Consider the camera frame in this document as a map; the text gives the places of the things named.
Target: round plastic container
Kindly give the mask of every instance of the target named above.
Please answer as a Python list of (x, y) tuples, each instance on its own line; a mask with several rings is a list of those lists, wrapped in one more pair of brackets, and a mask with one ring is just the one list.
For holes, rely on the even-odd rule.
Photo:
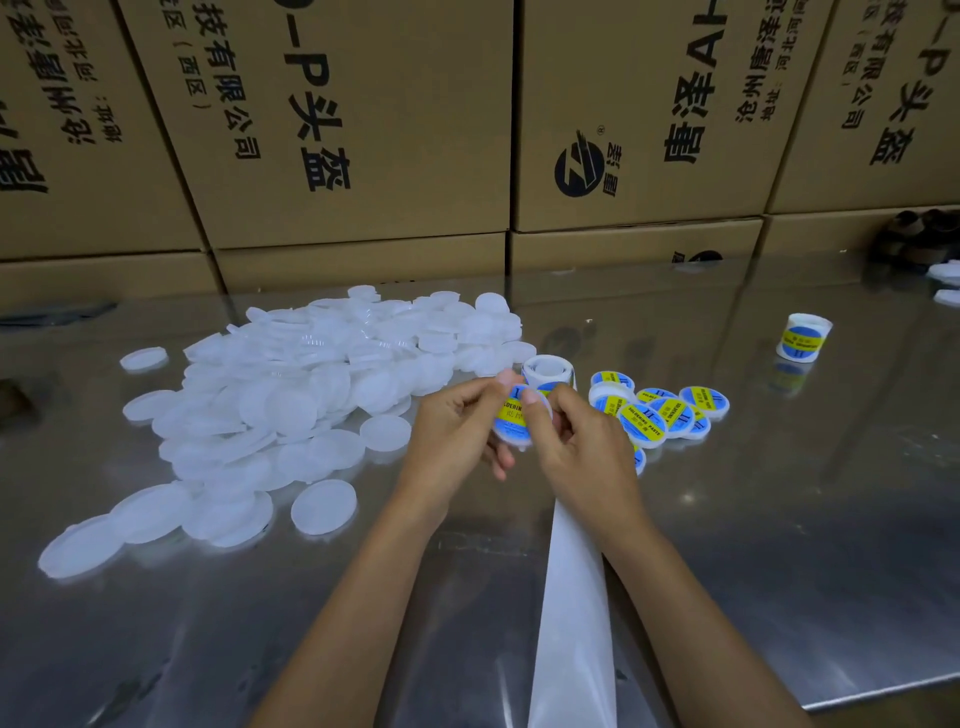
[(693, 427), (682, 435), (685, 440), (703, 440), (710, 432), (710, 418), (699, 407), (693, 409)]
[(663, 417), (646, 404), (628, 404), (620, 410), (617, 419), (627, 431), (630, 441), (640, 448), (659, 448), (666, 440)]
[(636, 398), (644, 403), (652, 402), (653, 400), (660, 400), (667, 397), (676, 398), (673, 392), (669, 392), (665, 389), (660, 389), (658, 387), (647, 387), (646, 389), (641, 389), (636, 393)]
[(790, 361), (816, 361), (832, 328), (833, 322), (823, 316), (791, 313), (777, 344), (777, 354)]
[(530, 437), (530, 430), (527, 429), (526, 420), (523, 419), (523, 403), (520, 401), (520, 394), (524, 389), (530, 389), (537, 393), (543, 406), (550, 417), (553, 417), (553, 409), (550, 402), (546, 400), (543, 392), (534, 389), (529, 384), (516, 384), (510, 391), (510, 396), (503, 403), (499, 414), (493, 421), (493, 432), (503, 442), (508, 445), (514, 445), (518, 448), (529, 448), (533, 445), (533, 439)]
[(587, 394), (587, 401), (591, 406), (595, 407), (596, 403), (604, 397), (622, 397), (630, 404), (639, 402), (633, 390), (627, 388), (623, 384), (612, 381), (604, 381), (591, 386), (590, 391)]
[(620, 374), (619, 372), (597, 372), (590, 378), (590, 388), (600, 384), (601, 382), (611, 382), (614, 384), (620, 384), (630, 390), (631, 394), (636, 389), (634, 381), (630, 379), (625, 374)]
[(693, 407), (676, 397), (664, 397), (650, 402), (666, 423), (666, 437), (683, 437), (693, 427)]
[(709, 387), (684, 387), (680, 399), (699, 407), (711, 420), (719, 420), (730, 412), (730, 400)]
[(621, 409), (626, 407), (628, 404), (633, 404), (633, 402), (628, 400), (626, 397), (621, 397), (619, 395), (604, 395), (591, 404), (594, 409), (603, 412), (605, 415), (616, 417), (618, 414), (620, 414)]

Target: reflective metal surface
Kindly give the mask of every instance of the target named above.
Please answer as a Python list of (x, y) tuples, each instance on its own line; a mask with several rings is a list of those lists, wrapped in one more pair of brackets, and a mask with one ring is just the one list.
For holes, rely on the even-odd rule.
[[(393, 283), (389, 297), (502, 279)], [(860, 282), (852, 257), (659, 266), (507, 281), (524, 338), (581, 377), (706, 384), (732, 401), (700, 445), (664, 448), (640, 480), (655, 520), (806, 706), (960, 672), (960, 312), (923, 279)], [(31, 403), (0, 420), (0, 725), (242, 725), (323, 606), (397, 462), (346, 473), (359, 512), (326, 540), (272, 496), (254, 545), (173, 534), (58, 583), (36, 568), (69, 523), (172, 479), (124, 402), (177, 388), (179, 351), (235, 309), (319, 293), (121, 304), (93, 321), (0, 332), (0, 379)], [(835, 327), (808, 371), (774, 355), (789, 313)], [(123, 373), (121, 355), (171, 363)], [(359, 426), (354, 419), (351, 426)], [(383, 726), (526, 724), (552, 497), (533, 458), (477, 472), (427, 549), (378, 714)], [(642, 627), (610, 578), (621, 725), (667, 725)]]

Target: round sticker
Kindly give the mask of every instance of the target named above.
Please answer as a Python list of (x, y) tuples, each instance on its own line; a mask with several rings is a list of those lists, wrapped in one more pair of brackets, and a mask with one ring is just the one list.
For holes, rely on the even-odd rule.
[(658, 448), (666, 439), (666, 423), (660, 413), (646, 404), (629, 404), (620, 410), (617, 419), (634, 445)]
[(611, 415), (616, 417), (620, 410), (630, 404), (625, 397), (618, 397), (617, 395), (607, 395), (601, 397), (599, 400), (593, 403), (595, 409), (600, 410), (605, 415)]
[(699, 407), (712, 420), (719, 420), (730, 411), (730, 400), (709, 387), (684, 387), (680, 399)]
[[(520, 401), (520, 394), (524, 389), (533, 389), (529, 384), (516, 384), (510, 390), (510, 396), (503, 403), (496, 419), (493, 421), (493, 431), (505, 443), (516, 445), (520, 448), (533, 443), (530, 437), (530, 430), (527, 429), (527, 422), (523, 419), (523, 403)], [(550, 417), (553, 417), (553, 410), (550, 408), (550, 402), (546, 400), (543, 392), (534, 390), (540, 395), (540, 401), (546, 407)]]
[(703, 410), (691, 407), (693, 410), (693, 427), (683, 435), (685, 440), (703, 440), (710, 432), (710, 420)]
[(594, 384), (599, 384), (603, 381), (611, 381), (614, 384), (622, 384), (631, 392), (636, 389), (634, 381), (627, 375), (620, 374), (619, 372), (597, 372), (590, 378), (590, 386), (592, 387)]
[(675, 400), (677, 395), (673, 392), (667, 392), (665, 389), (658, 389), (657, 387), (647, 387), (636, 393), (636, 398), (642, 402), (652, 402), (653, 400), (666, 397), (672, 397)]
[(668, 438), (683, 437), (693, 427), (693, 407), (676, 397), (664, 397), (650, 402), (666, 423)]
[(791, 327), (783, 332), (780, 345), (787, 356), (808, 359), (824, 345), (824, 337), (816, 328)]

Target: white plastic lid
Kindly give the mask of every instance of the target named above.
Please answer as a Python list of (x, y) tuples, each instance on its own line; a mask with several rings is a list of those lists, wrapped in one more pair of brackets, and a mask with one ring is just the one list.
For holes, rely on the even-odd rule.
[(652, 402), (653, 400), (659, 400), (667, 397), (672, 397), (675, 399), (677, 395), (666, 389), (660, 389), (659, 387), (647, 387), (646, 389), (641, 389), (636, 393), (636, 398), (642, 402)]
[(730, 400), (709, 387), (684, 387), (680, 399), (698, 407), (711, 420), (719, 420), (730, 412)]
[(683, 437), (693, 428), (693, 405), (676, 397), (661, 397), (650, 402), (666, 423), (667, 439)]
[(360, 425), (360, 439), (375, 452), (393, 452), (410, 442), (410, 423), (395, 415), (371, 417)]
[(520, 401), (520, 394), (524, 389), (537, 392), (537, 396), (540, 397), (546, 411), (551, 418), (553, 417), (553, 408), (550, 407), (550, 402), (547, 401), (543, 392), (534, 389), (529, 384), (515, 384), (514, 388), (510, 390), (510, 396), (503, 403), (500, 412), (493, 421), (492, 429), (503, 442), (518, 448), (528, 448), (533, 445), (530, 430), (527, 429), (527, 422), (523, 419), (523, 403)]
[(94, 516), (63, 533), (43, 549), (37, 565), (53, 579), (66, 579), (99, 567), (123, 546), (110, 516)]
[(142, 423), (167, 411), (175, 401), (177, 393), (172, 389), (158, 389), (135, 397), (124, 405), (123, 416), (132, 423)]
[(250, 512), (247, 520), (228, 534), (218, 539), (213, 539), (210, 542), (218, 548), (239, 546), (263, 533), (267, 526), (270, 525), (270, 520), (273, 517), (273, 499), (266, 493), (255, 493), (253, 495), (253, 510)]
[(320, 536), (335, 531), (357, 509), (357, 494), (345, 480), (322, 480), (304, 490), (290, 507), (290, 519), (301, 533)]
[(634, 394), (634, 390), (625, 384), (614, 381), (602, 381), (599, 384), (593, 384), (587, 394), (587, 401), (596, 406), (598, 400), (604, 397), (624, 397), (630, 403), (639, 402)]
[(646, 404), (628, 404), (620, 410), (617, 419), (634, 445), (652, 449), (660, 447), (666, 440), (663, 417)]
[(683, 435), (685, 440), (703, 440), (710, 432), (710, 418), (699, 407), (693, 407), (693, 427)]
[(590, 386), (593, 387), (594, 385), (605, 381), (612, 382), (614, 384), (622, 384), (629, 389), (631, 393), (633, 393), (636, 389), (634, 381), (627, 375), (621, 374), (620, 372), (597, 372), (590, 378)]
[(142, 372), (145, 369), (153, 369), (167, 360), (167, 350), (163, 347), (150, 347), (149, 349), (138, 349), (130, 352), (120, 359), (120, 366), (128, 372)]
[(181, 483), (164, 483), (125, 497), (109, 513), (110, 525), (128, 544), (146, 544), (180, 526), (193, 509)]

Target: frosted plastic disc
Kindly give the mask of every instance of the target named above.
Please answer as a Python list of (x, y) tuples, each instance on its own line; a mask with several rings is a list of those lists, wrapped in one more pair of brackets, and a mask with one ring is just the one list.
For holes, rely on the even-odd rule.
[(37, 565), (51, 578), (65, 579), (99, 567), (121, 546), (123, 539), (110, 525), (110, 516), (94, 516), (68, 526), (43, 549)]
[(395, 416), (399, 417), (399, 416), (402, 415), (404, 412), (406, 412), (408, 409), (410, 409), (410, 404), (411, 404), (412, 402), (413, 402), (413, 399), (410, 397), (410, 395), (407, 395), (406, 397), (404, 397), (402, 400), (400, 400), (399, 402), (397, 402), (393, 407), (391, 407), (390, 409), (388, 409), (388, 410), (387, 410), (386, 412), (384, 412), (383, 414), (385, 414), (385, 415), (395, 415)]
[(525, 341), (509, 341), (502, 349), (514, 360), (514, 364), (522, 364), (537, 355), (537, 347)]
[(507, 300), (499, 293), (481, 293), (474, 305), (478, 311), (486, 313), (510, 313)]
[(146, 544), (183, 524), (193, 507), (180, 483), (164, 483), (125, 497), (110, 511), (110, 525), (128, 544)]
[(194, 509), (183, 522), (183, 530), (191, 538), (215, 541), (247, 522), (255, 503), (253, 492), (236, 500), (215, 500), (204, 492), (194, 500)]
[(123, 416), (132, 423), (146, 422), (166, 412), (176, 399), (177, 393), (172, 389), (147, 392), (127, 402), (123, 408)]
[(231, 463), (266, 448), (274, 440), (276, 440), (275, 432), (255, 427), (227, 438), (214, 454), (220, 458), (221, 462)]
[(410, 442), (410, 423), (402, 417), (380, 415), (360, 425), (360, 438), (371, 450), (393, 452)]
[(232, 500), (252, 493), (270, 477), (273, 461), (262, 452), (221, 466), (204, 478), (206, 492), (216, 500)]
[(210, 542), (219, 548), (239, 546), (259, 535), (274, 517), (274, 502), (266, 493), (256, 493), (253, 496), (253, 510), (248, 519), (227, 535)]
[(334, 455), (331, 460), (333, 470), (341, 471), (352, 468), (363, 459), (367, 450), (363, 440), (356, 432), (345, 429), (331, 429), (318, 435), (315, 440), (326, 440), (333, 445)]
[(317, 401), (306, 387), (277, 387), (264, 401), (263, 411), (270, 428), (281, 435), (307, 432), (317, 423)]
[(141, 372), (151, 369), (167, 360), (167, 350), (163, 347), (150, 347), (130, 352), (120, 359), (120, 366), (128, 372)]
[(335, 531), (357, 509), (357, 494), (345, 480), (322, 480), (304, 490), (290, 507), (290, 518), (301, 533), (319, 536)]

